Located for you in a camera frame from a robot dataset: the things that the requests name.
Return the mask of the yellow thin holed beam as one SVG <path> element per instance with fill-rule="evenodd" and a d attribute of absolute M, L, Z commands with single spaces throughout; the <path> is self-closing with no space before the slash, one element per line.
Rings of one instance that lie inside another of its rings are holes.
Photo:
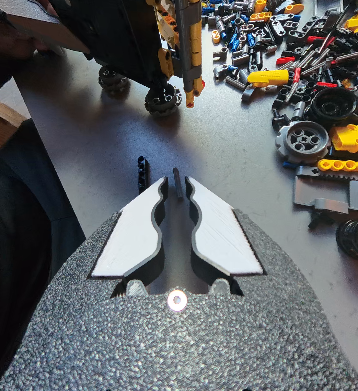
<path fill-rule="evenodd" d="M 358 161 L 354 160 L 335 160 L 335 159 L 321 159 L 317 163 L 317 168 L 321 171 L 344 171 L 344 172 L 358 172 Z"/>

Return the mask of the person's dark jeans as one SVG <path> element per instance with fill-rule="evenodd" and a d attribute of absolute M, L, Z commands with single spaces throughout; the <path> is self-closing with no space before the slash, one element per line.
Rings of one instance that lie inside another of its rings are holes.
<path fill-rule="evenodd" d="M 0 173 L 23 182 L 50 220 L 53 278 L 85 234 L 32 119 L 0 148 Z"/>

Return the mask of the grey desk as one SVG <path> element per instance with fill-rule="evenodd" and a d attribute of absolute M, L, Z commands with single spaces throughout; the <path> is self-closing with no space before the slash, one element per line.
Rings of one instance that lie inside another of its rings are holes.
<path fill-rule="evenodd" d="M 187 109 L 154 118 L 144 107 L 148 88 L 130 81 L 111 97 L 98 84 L 100 66 L 82 54 L 35 55 L 16 84 L 86 235 L 137 196 L 136 159 L 150 165 L 150 182 L 169 178 L 161 224 L 165 267 L 153 293 L 206 285 L 190 266 L 194 227 L 186 197 L 178 200 L 173 167 L 192 176 L 269 235 L 308 279 L 343 351 L 358 372 L 358 261 L 338 251 L 334 227 L 308 231 L 310 210 L 292 201 L 294 172 L 282 167 L 271 125 L 274 95 L 242 104 L 241 93 L 215 84 L 211 33 L 202 31 L 206 86 Z"/>

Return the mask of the black rubber tyre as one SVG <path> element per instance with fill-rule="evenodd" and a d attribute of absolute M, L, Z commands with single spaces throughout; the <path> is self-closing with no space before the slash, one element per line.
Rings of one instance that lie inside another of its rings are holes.
<path fill-rule="evenodd" d="M 336 230 L 336 241 L 344 253 L 358 258 L 358 219 L 341 223 Z"/>

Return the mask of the black long holed beam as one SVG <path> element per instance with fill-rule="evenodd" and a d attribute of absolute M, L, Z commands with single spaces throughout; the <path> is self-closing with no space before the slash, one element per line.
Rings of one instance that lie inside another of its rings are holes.
<path fill-rule="evenodd" d="M 138 194 L 142 194 L 150 185 L 149 163 L 144 156 L 139 156 L 138 164 Z"/>

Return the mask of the grey spoked wheel hub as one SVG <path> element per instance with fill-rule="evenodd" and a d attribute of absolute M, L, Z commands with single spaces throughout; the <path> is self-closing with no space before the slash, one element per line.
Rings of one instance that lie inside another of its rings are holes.
<path fill-rule="evenodd" d="M 281 127 L 275 139 L 278 153 L 295 164 L 314 164 L 328 154 L 326 129 L 313 121 L 293 121 Z"/>

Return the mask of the dark grey toothed panel piece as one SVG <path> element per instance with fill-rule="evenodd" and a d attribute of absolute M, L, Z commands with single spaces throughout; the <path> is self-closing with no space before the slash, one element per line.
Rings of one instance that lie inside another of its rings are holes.
<path fill-rule="evenodd" d="M 322 171 L 300 165 L 295 173 L 293 201 L 312 208 L 309 229 L 321 223 L 331 225 L 328 212 L 347 215 L 358 211 L 358 172 Z"/>

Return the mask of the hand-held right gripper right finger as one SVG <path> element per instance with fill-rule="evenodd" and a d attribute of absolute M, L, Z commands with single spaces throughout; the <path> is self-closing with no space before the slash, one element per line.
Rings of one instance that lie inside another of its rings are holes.
<path fill-rule="evenodd" d="M 234 208 L 192 177 L 186 177 L 190 217 L 193 271 L 204 280 L 222 275 L 231 278 L 262 275 L 255 255 Z"/>

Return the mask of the pile of small building pieces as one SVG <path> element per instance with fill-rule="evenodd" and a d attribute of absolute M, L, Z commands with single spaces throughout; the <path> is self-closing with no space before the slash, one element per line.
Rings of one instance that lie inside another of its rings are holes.
<path fill-rule="evenodd" d="M 203 1 L 201 25 L 222 47 L 213 53 L 216 84 L 225 83 L 249 105 L 273 95 L 273 125 L 306 116 L 325 88 L 358 88 L 358 1 Z M 254 88 L 254 71 L 288 70 L 281 86 Z"/>

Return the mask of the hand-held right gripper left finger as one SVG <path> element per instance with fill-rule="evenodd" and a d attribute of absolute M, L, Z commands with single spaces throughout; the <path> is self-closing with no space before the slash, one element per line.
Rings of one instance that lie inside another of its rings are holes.
<path fill-rule="evenodd" d="M 92 278 L 157 278 L 164 267 L 162 232 L 168 177 L 163 176 L 124 206 L 95 265 Z M 148 262 L 146 271 L 141 268 Z"/>

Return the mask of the yellow rounded bullet piece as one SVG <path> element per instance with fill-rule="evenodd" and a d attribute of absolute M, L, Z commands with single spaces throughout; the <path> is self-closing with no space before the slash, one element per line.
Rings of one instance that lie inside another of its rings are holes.
<path fill-rule="evenodd" d="M 268 86 L 281 86 L 289 81 L 288 70 L 254 71 L 247 77 L 248 83 L 254 88 L 265 88 Z"/>

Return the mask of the yellow toy vehicle model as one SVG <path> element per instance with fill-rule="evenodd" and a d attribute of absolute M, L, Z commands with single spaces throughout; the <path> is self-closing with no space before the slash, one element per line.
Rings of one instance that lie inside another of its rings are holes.
<path fill-rule="evenodd" d="M 50 1 L 59 20 L 102 65 L 99 84 L 122 91 L 129 80 L 149 87 L 145 107 L 166 116 L 181 104 L 168 81 L 182 78 L 186 107 L 193 108 L 205 83 L 201 74 L 201 1 Z"/>

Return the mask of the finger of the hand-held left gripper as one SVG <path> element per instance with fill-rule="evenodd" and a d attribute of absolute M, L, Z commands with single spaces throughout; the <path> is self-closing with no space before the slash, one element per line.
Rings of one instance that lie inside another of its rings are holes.
<path fill-rule="evenodd" d="M 37 1 L 0 0 L 0 10 L 20 32 L 41 40 L 49 46 L 89 54 L 89 49 L 55 16 L 49 14 Z"/>

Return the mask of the yellow flat holed panel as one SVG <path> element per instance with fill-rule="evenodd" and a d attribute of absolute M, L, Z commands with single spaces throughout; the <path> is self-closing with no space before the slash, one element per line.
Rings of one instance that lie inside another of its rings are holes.
<path fill-rule="evenodd" d="M 336 150 L 358 152 L 358 125 L 349 124 L 344 127 L 333 127 L 329 131 Z"/>

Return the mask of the small black pin connector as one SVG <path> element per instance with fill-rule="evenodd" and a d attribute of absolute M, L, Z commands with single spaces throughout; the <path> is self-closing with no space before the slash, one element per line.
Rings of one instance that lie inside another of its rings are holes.
<path fill-rule="evenodd" d="M 181 184 L 181 178 L 180 173 L 177 167 L 173 167 L 173 177 L 175 181 L 175 190 L 176 190 L 176 197 L 179 201 L 183 201 L 183 191 L 182 191 L 182 184 Z"/>

